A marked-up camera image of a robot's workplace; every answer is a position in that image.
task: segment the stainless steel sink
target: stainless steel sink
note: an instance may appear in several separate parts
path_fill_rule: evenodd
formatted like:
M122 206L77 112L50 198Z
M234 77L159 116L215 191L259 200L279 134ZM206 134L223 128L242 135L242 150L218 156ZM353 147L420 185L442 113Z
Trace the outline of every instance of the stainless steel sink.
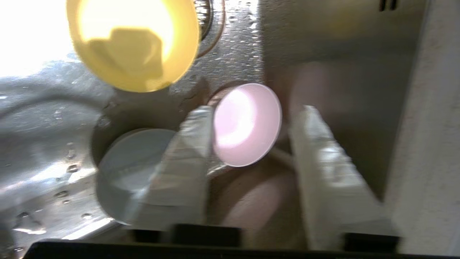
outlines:
M379 4L213 0L202 55L189 72L167 89L136 94L81 63L64 1L1 3L9 10L0 18L8 25L0 50L2 254L20 257L45 238L126 240L94 195L110 143L138 128L177 130L219 89L244 82L277 92L286 127L298 105L316 105L380 195L425 2L401 0L383 12ZM285 130L276 148L290 151ZM252 166L217 163L210 172L210 224L246 229L248 247L306 248L291 163L272 152Z

